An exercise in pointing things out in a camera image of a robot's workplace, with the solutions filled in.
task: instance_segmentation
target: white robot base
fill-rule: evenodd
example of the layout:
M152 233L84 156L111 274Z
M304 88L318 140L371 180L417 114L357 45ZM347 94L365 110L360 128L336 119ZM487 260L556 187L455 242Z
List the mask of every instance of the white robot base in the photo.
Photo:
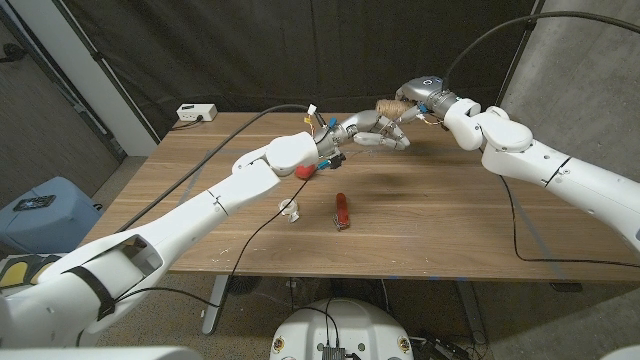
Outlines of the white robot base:
M346 298L332 299L327 310L327 301L300 308L280 325L271 344L271 360L413 359L407 332L387 313ZM336 321L338 338L325 310Z

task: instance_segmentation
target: concrete floor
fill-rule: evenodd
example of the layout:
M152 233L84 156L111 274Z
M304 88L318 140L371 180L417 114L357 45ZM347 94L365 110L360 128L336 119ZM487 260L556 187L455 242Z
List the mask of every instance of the concrete floor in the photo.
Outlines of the concrete floor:
M94 199L108 206L143 161L127 158ZM214 279L212 274L169 274L161 286L208 298ZM182 345L205 359L267 358L273 334L291 313L287 280L263 278L253 293L229 296L212 336L200 332L202 304L177 294L152 293L103 333L98 346ZM328 279L298 282L297 305L330 295ZM410 335L424 330L439 337L469 335L453 282L385 282L396 319ZM583 285L581 293L558 293L547 283L474 283L490 341L490 349L478 346L480 354L486 352L488 360L599 359L640 343L639 284ZM351 296L361 295L360 286L354 282Z

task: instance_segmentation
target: red object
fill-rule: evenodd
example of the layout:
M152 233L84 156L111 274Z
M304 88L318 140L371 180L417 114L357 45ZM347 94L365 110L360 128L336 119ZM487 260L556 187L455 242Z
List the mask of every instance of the red object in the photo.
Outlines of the red object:
M296 176L302 180L307 180L313 175L315 171L316 171L315 165L310 165L306 167L300 165L296 168Z
M349 210L347 209L347 197L343 193L336 195L336 215L333 218L338 231L349 227Z

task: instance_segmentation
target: black strap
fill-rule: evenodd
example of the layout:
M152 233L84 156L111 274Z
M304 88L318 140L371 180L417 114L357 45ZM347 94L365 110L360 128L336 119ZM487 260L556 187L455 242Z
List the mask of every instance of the black strap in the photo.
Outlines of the black strap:
M82 279L100 300L100 309L98 310L98 321L109 314L113 314L116 311L116 300L111 297L109 290L102 284L102 282L91 271L83 268L82 266L76 266L72 269L65 271L64 273L72 273Z

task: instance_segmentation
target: yellow object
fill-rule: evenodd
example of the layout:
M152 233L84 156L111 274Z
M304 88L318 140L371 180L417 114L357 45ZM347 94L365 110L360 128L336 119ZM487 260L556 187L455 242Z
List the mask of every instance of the yellow object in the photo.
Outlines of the yellow object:
M33 275L33 277L31 278L30 283L33 284L33 285L37 284L38 283L38 277L40 276L40 274L42 274L45 270L47 270L47 268L49 266L51 266L51 265L53 265L53 262L45 264L43 267L41 267L40 270L38 270L38 272L35 275Z
M29 266L26 262L19 262L11 265L11 267L4 273L4 276L2 276L2 279L0 279L0 288L23 284L28 267Z

